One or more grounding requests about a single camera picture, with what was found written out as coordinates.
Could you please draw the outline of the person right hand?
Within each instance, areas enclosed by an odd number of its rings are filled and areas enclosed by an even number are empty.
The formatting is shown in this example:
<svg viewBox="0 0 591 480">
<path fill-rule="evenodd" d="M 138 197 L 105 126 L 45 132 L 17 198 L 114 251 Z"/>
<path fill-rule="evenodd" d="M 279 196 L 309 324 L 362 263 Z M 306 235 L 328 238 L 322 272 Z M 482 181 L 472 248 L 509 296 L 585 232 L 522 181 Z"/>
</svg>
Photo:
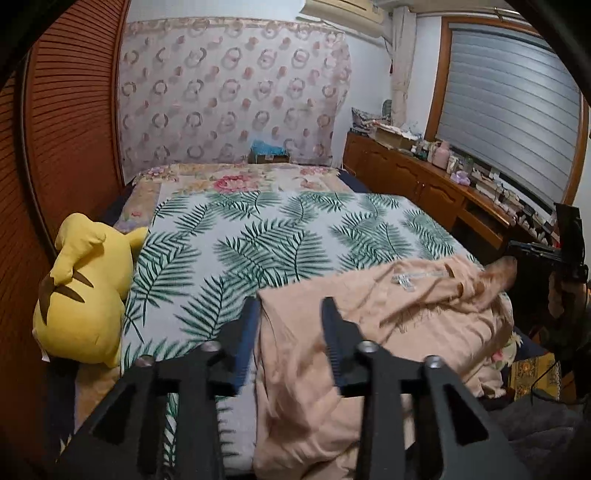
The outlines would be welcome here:
<svg viewBox="0 0 591 480">
<path fill-rule="evenodd" d="M 582 330 L 588 320 L 589 289 L 584 283 L 563 281 L 557 272 L 549 277 L 550 328 L 557 332 Z"/>
</svg>

